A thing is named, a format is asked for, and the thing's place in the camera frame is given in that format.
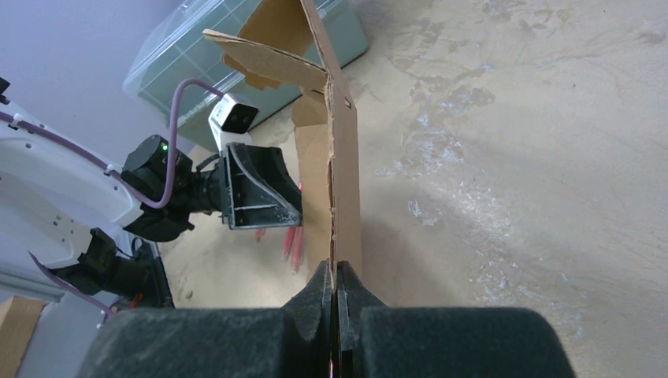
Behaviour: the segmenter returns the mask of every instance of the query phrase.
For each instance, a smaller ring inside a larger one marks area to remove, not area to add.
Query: white wall
[[[12,84],[8,97],[122,164],[147,136],[165,134],[162,120],[121,85],[143,40],[182,1],[0,2],[0,76]],[[32,268],[22,246],[1,232],[0,264]]]

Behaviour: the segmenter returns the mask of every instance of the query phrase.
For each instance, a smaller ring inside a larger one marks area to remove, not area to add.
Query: plastic storage bin
[[[254,125],[262,122],[299,96],[294,85],[259,91],[248,87],[243,74],[221,61],[221,49],[202,37],[209,28],[237,35],[261,0],[188,0],[160,23],[147,37],[123,82],[125,93],[150,104],[165,120],[172,96],[183,80],[196,77],[222,91],[241,94],[260,109]],[[318,12],[341,65],[366,51],[368,41],[348,0],[315,0]],[[305,57],[320,59],[312,46]],[[206,120],[215,96],[199,87],[189,87],[179,111],[179,134],[216,151]]]

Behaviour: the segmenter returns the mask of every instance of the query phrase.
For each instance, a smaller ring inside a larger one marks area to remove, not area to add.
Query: concrete floor
[[[526,306],[580,376],[665,376],[668,3],[354,7],[366,286],[393,306]],[[289,112],[254,137],[297,177]],[[195,224],[163,247],[179,306],[280,306],[303,286],[284,230]]]

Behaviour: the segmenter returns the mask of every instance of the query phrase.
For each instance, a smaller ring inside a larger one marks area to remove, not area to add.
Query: cardboard piece
[[[0,304],[0,378],[14,378],[44,301],[12,297]]]
[[[248,85],[302,88],[292,121],[309,277],[326,258],[349,261],[362,276],[357,109],[313,0],[263,0],[238,37],[208,29],[204,36]],[[301,57],[311,43],[323,67]],[[331,269],[336,273],[336,264]]]

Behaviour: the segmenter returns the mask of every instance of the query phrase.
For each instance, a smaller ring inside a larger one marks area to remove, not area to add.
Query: white camera
[[[209,126],[216,140],[218,152],[231,142],[252,144],[251,128],[259,109],[238,94],[226,93],[209,115]]]

